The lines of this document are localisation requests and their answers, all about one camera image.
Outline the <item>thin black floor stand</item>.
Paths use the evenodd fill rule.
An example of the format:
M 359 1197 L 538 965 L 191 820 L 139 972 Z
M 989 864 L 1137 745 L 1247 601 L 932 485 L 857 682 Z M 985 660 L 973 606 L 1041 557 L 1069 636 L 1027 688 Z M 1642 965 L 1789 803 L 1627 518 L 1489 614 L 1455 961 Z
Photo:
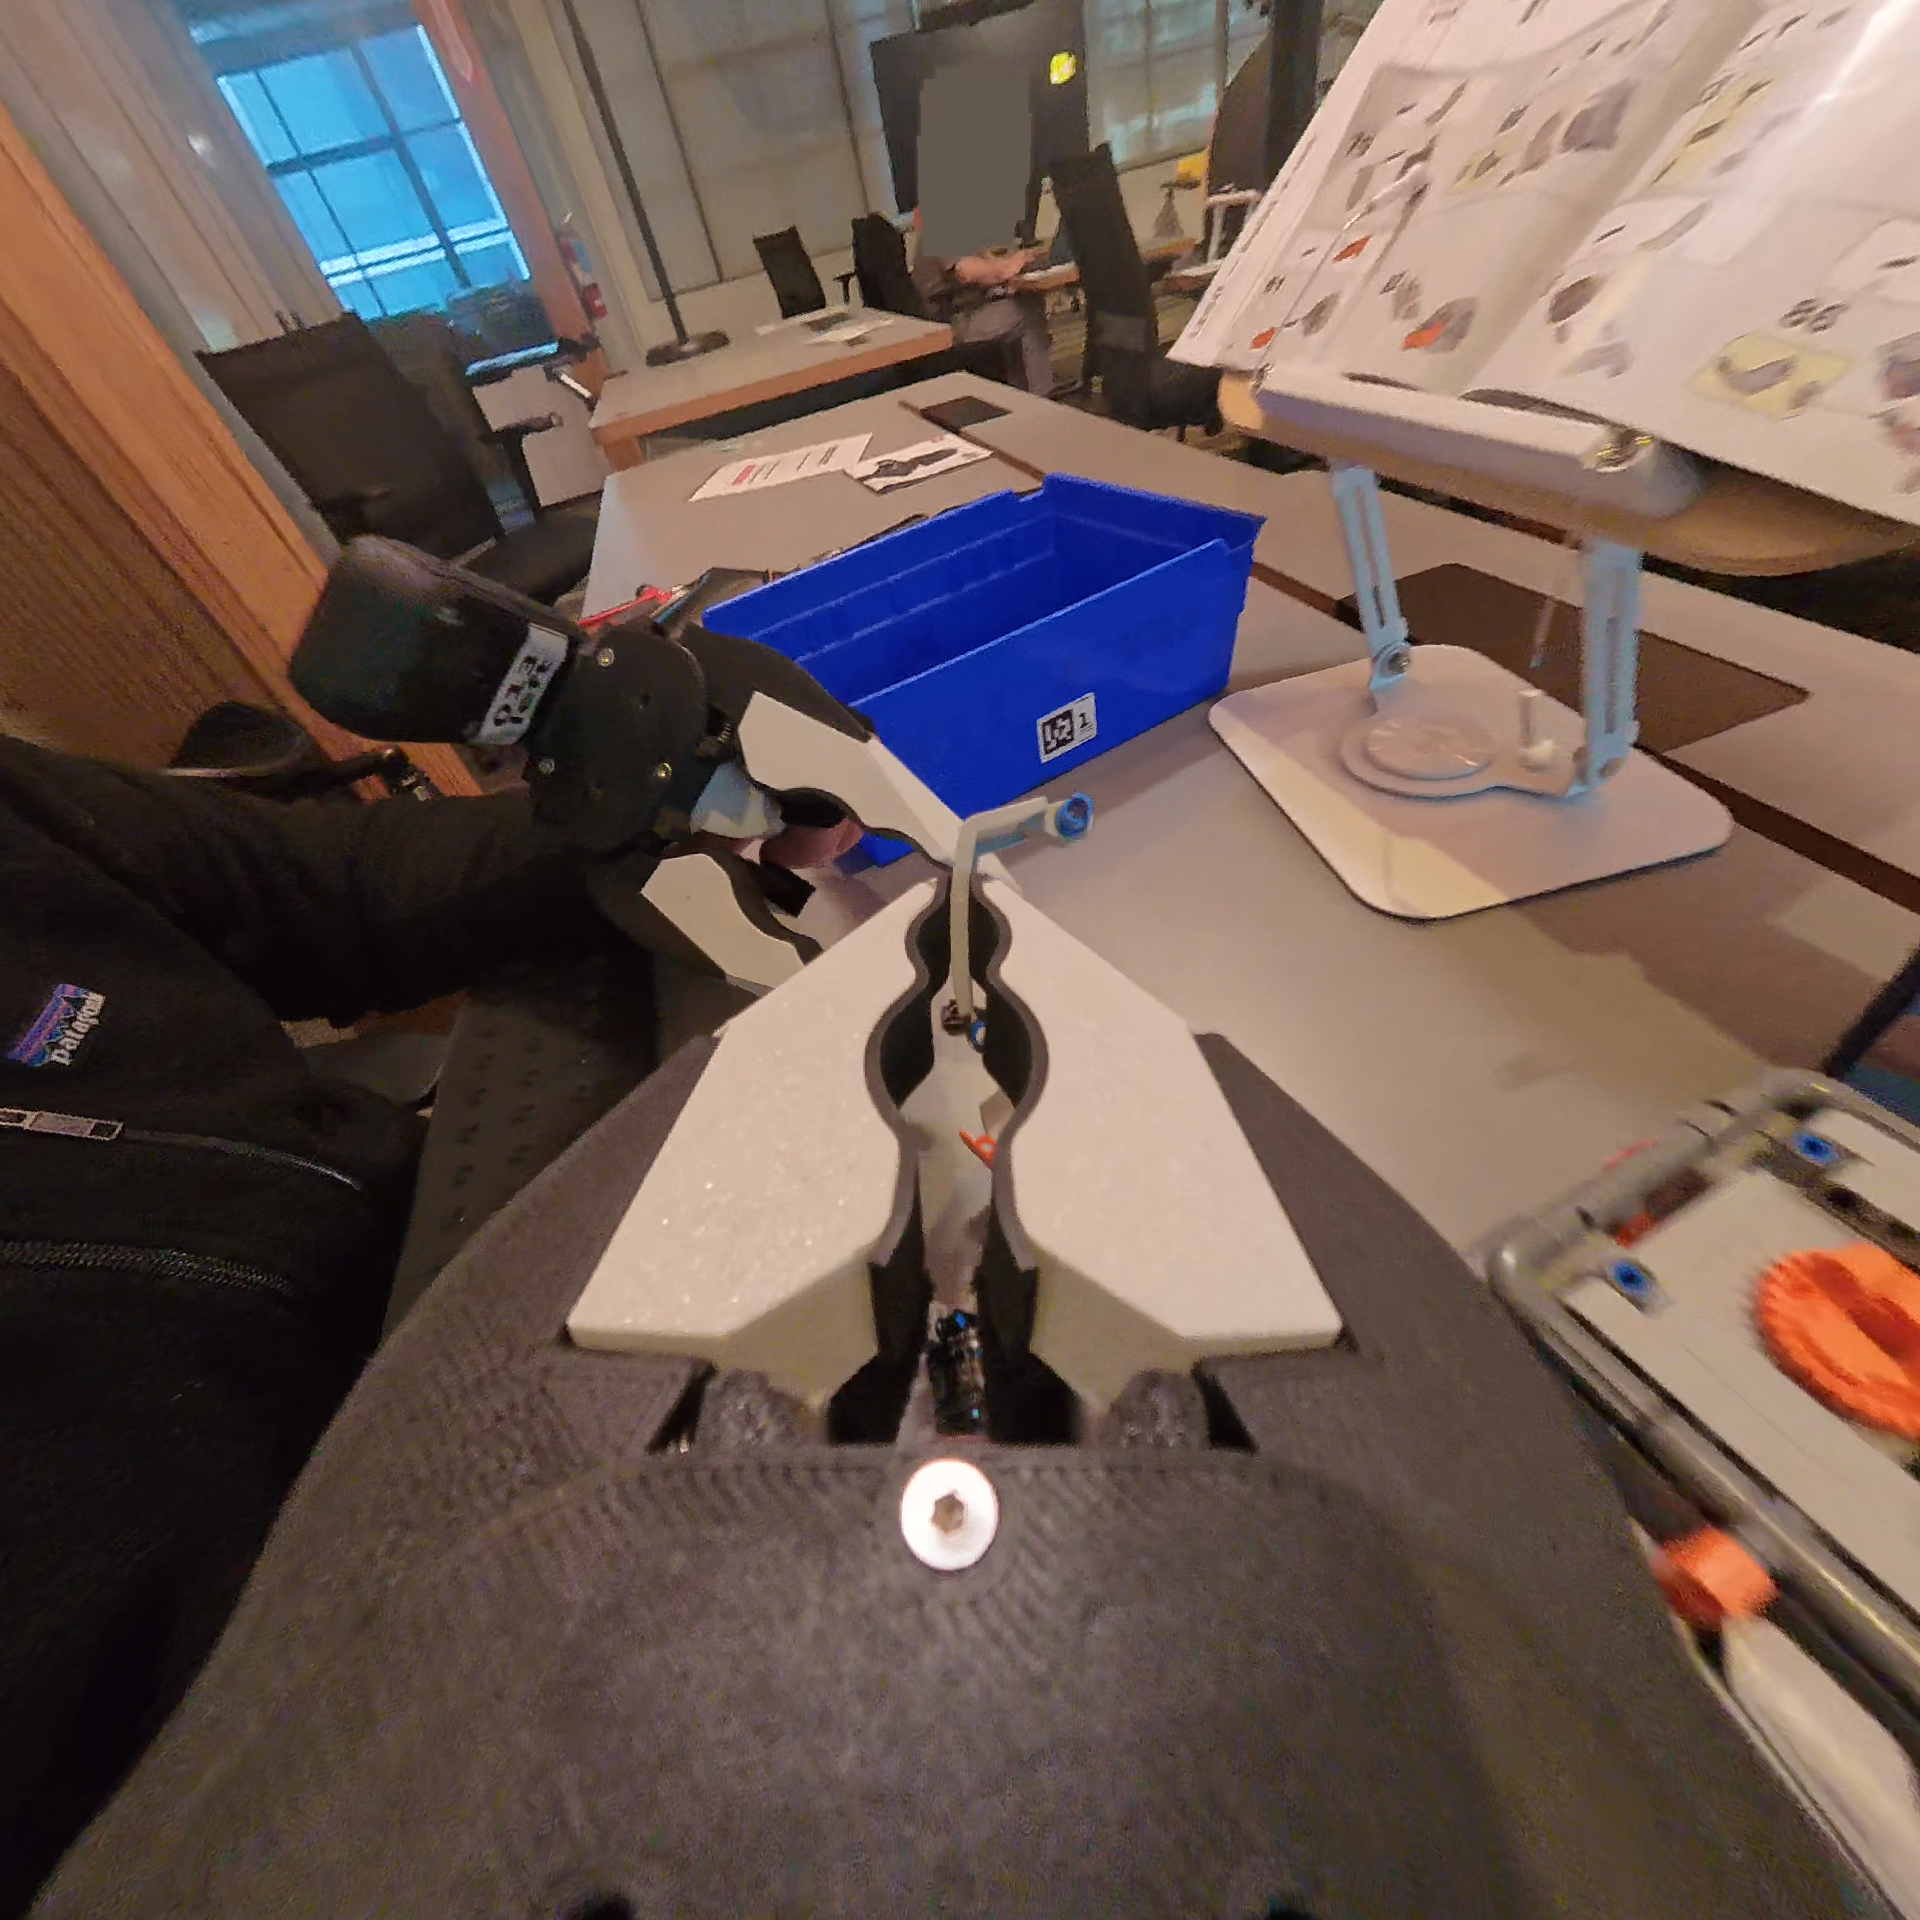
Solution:
M 639 321 L 640 361 L 680 369 L 732 347 L 723 328 L 689 324 L 681 276 L 660 244 L 659 190 L 690 186 L 680 124 L 666 99 L 643 5 L 564 3 L 568 34 L 592 116 L 609 146 L 623 220 L 631 229 L 636 273 L 644 293 Z

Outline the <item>person's left forearm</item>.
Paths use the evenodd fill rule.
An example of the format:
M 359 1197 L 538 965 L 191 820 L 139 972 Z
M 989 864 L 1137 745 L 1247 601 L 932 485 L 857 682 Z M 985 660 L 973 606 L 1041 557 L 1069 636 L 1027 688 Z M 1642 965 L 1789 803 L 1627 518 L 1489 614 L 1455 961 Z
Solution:
M 527 798 L 196 805 L 180 917 L 282 1019 L 396 1014 L 631 954 Z

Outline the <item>grey orange tracked toy robot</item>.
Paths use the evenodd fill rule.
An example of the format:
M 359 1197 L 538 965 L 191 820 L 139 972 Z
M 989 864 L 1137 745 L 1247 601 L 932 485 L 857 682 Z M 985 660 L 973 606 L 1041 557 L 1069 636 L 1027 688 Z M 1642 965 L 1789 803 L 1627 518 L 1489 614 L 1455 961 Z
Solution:
M 1916 1915 L 1916 1084 L 1779 1072 L 1479 1264 L 1573 1382 L 1711 1692 Z

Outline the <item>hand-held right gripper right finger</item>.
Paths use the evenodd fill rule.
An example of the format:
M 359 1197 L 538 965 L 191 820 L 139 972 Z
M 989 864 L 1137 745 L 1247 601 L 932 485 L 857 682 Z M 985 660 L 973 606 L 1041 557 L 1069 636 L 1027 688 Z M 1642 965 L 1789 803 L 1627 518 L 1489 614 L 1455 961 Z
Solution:
M 1145 1374 L 1320 1353 L 1341 1314 L 1189 1021 L 978 885 L 995 1136 L 978 1313 L 1087 1411 Z

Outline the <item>black toy wheel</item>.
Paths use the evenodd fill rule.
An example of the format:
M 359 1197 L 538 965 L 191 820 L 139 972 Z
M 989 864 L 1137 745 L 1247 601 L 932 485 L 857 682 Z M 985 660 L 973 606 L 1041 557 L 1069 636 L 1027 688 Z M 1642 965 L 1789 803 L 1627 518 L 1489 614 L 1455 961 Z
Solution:
M 978 1438 L 989 1433 L 989 1387 L 985 1347 L 971 1310 L 939 1313 L 925 1347 L 929 1401 L 932 1432 Z

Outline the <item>grey panel with blue pins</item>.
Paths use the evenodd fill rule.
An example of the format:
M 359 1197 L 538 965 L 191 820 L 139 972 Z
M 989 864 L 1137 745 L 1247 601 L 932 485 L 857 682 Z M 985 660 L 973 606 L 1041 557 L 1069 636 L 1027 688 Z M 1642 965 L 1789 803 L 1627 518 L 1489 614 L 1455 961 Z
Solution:
M 1039 795 L 987 808 L 963 819 L 948 869 L 948 1002 L 943 1010 L 944 1034 L 968 1041 L 973 1049 L 983 1049 L 985 1044 L 985 1014 L 977 1008 L 971 954 L 977 882 L 985 862 L 1029 840 L 1077 843 L 1089 834 L 1092 819 L 1095 803 L 1087 790 L 1072 790 L 1064 801 Z

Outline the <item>white booklet stand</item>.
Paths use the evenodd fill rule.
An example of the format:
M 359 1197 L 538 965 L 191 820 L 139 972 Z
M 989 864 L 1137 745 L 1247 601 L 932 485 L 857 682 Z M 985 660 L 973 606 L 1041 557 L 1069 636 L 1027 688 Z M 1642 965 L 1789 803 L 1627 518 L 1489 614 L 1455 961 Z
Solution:
M 1225 376 L 1224 417 L 1328 467 L 1365 656 L 1221 699 L 1211 726 L 1349 891 L 1451 921 L 1703 857 L 1735 825 L 1916 910 L 1916 875 L 1642 748 L 1642 564 L 1776 578 L 1875 560 L 1916 526 L 1633 428 L 1285 363 Z M 1571 538 L 1580 706 L 1455 644 L 1415 646 L 1380 481 Z

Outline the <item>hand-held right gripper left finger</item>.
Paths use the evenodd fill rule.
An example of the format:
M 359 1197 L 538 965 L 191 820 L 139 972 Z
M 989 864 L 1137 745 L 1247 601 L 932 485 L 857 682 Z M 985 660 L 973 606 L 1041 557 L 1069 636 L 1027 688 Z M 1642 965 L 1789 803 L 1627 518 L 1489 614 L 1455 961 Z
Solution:
M 893 1445 L 932 1283 L 921 1141 L 947 885 L 923 880 L 727 1021 L 568 1314 L 585 1353 L 767 1380 Z

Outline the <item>grey office table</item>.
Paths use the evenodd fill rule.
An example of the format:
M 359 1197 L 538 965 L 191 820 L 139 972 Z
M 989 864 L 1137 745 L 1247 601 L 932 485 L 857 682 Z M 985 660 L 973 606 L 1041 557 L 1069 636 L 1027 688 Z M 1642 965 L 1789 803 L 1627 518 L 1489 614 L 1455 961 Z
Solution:
M 589 413 L 589 432 L 609 467 L 643 464 L 644 444 L 673 428 L 781 400 L 807 400 L 850 380 L 917 369 L 953 346 L 937 321 L 855 309 L 829 324 L 784 321 L 747 341 L 613 376 Z

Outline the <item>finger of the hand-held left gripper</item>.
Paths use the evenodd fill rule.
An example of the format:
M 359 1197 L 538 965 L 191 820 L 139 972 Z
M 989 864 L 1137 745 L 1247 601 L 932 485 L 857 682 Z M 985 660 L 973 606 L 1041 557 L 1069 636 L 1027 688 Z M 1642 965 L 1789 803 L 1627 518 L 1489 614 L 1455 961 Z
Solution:
M 737 753 L 756 798 L 746 803 L 735 843 L 756 849 L 786 825 L 860 820 L 864 837 L 890 837 L 951 866 L 957 817 L 876 737 L 853 737 L 756 691 Z
M 690 850 L 660 860 L 644 882 L 644 904 L 696 963 L 743 992 L 772 992 L 824 954 L 776 912 L 759 862 L 737 853 Z

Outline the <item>instruction booklet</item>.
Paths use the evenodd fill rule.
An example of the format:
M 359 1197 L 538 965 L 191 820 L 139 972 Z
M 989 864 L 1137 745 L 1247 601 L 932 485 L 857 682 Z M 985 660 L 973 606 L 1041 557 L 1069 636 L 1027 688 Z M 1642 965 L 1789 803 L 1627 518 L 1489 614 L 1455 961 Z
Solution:
M 1917 5 L 1384 5 L 1173 347 L 1916 524 Z

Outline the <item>grid window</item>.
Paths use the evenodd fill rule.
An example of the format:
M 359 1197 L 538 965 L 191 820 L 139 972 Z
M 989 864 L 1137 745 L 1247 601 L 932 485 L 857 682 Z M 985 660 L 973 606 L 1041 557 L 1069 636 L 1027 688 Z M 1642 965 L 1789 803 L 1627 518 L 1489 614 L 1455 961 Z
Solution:
M 249 5 L 188 29 L 328 288 L 362 321 L 532 285 L 411 5 Z

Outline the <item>printed paper sheet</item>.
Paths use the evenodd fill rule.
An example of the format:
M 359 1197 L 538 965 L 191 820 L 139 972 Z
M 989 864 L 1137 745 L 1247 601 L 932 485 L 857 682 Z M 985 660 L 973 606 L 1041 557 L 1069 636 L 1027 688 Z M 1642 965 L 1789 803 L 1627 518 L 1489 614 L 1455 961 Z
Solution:
M 849 467 L 849 478 L 871 493 L 888 497 L 989 459 L 995 459 L 989 449 L 957 435 L 943 435 L 855 462 Z
M 692 489 L 690 504 L 737 498 L 767 489 L 784 489 L 812 478 L 850 473 L 868 458 L 871 435 L 857 432 L 797 449 L 763 451 L 737 458 L 709 472 Z

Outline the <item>blue plastic bin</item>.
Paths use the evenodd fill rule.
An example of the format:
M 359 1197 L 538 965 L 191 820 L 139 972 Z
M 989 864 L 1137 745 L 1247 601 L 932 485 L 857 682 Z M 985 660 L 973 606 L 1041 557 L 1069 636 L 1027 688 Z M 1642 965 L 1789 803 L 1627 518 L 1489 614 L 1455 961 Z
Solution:
M 1265 516 L 1051 473 L 717 604 L 957 813 L 1213 699 Z

